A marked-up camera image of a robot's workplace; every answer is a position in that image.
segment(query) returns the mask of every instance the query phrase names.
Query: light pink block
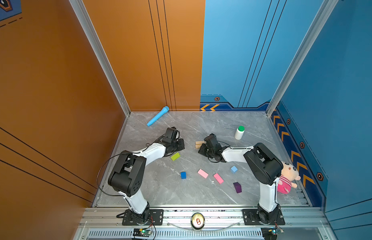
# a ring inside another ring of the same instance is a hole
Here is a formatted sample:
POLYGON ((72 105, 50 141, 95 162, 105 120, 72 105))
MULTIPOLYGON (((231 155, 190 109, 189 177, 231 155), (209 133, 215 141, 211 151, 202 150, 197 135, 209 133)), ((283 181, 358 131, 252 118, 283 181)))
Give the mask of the light pink block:
POLYGON ((207 174, 205 171, 203 171, 202 169, 200 169, 200 170, 198 171, 198 173, 199 173, 202 177, 204 177, 204 178, 207 178, 207 176, 208 176, 208 174, 207 174))
POLYGON ((220 177, 220 175, 219 174, 215 174, 214 175, 214 178, 219 182, 219 184, 222 184, 223 183, 223 179, 220 177))

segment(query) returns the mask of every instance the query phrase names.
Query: dark purple block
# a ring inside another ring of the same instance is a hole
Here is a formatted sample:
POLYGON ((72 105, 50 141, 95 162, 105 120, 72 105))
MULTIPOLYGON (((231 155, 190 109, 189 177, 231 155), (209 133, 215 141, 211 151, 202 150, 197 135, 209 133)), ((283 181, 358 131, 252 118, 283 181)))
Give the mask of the dark purple block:
POLYGON ((234 183, 234 188, 235 188, 236 193, 242 192, 242 186, 239 184, 239 182, 234 183))

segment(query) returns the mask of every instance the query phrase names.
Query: stuffed doll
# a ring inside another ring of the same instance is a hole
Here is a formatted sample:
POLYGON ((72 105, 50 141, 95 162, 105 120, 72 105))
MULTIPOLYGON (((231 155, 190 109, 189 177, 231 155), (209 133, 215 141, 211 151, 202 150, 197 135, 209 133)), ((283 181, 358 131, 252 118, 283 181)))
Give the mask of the stuffed doll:
POLYGON ((282 162, 283 169, 281 172, 281 176, 279 177, 278 182, 278 192, 283 194, 288 194, 291 191, 291 187, 296 188, 298 187, 297 184, 291 182, 294 180, 300 180, 301 177, 299 176, 298 171, 296 168, 288 162, 282 162))

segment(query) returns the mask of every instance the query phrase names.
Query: light blue cube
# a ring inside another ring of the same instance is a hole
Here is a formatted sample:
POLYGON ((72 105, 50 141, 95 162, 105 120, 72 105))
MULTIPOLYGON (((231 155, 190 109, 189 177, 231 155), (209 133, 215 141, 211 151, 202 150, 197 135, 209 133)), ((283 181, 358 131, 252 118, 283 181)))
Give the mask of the light blue cube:
POLYGON ((231 172, 232 172, 232 173, 235 173, 236 171, 238 171, 238 169, 236 168, 236 166, 233 166, 233 167, 231 168, 231 172))

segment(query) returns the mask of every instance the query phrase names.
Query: gray marble surface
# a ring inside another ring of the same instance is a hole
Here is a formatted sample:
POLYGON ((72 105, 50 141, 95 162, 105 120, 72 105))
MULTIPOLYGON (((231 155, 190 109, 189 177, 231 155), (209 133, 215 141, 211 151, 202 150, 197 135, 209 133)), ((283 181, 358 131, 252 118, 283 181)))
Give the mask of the gray marble surface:
MULTIPOLYGON (((211 163, 206 157, 198 154, 195 141, 202 141, 210 133, 217 135, 219 141, 233 147, 252 146, 258 142, 264 143, 281 161, 280 141, 272 134, 272 124, 268 124, 265 113, 262 112, 168 112, 150 127, 146 123, 155 116, 151 112, 133 112, 127 120, 118 151, 136 151, 152 143, 164 134, 167 127, 176 127, 184 139, 185 149, 180 151, 180 157, 172 161, 170 157, 157 159, 146 166, 141 186, 145 199, 150 206, 160 205, 247 205, 256 206, 259 201, 259 181, 252 174, 247 163, 227 162, 211 163), (241 140, 234 138, 238 126, 245 127, 241 140), (238 171, 230 171, 236 166, 238 171), (199 169, 208 173, 204 179, 197 172, 199 169), (186 172, 187 179, 181 179, 181 172, 186 172), (218 173, 224 182, 219 184, 213 177, 218 173), (233 183, 239 182, 242 193, 236 193, 233 183)), ((110 164, 114 166, 116 158, 110 164)), ((112 187, 104 184, 104 191, 117 194, 112 187)), ((278 202, 283 206, 301 205, 296 191, 289 194, 278 194, 278 202)), ((122 197, 111 197, 101 194, 98 205, 127 206, 122 197)))

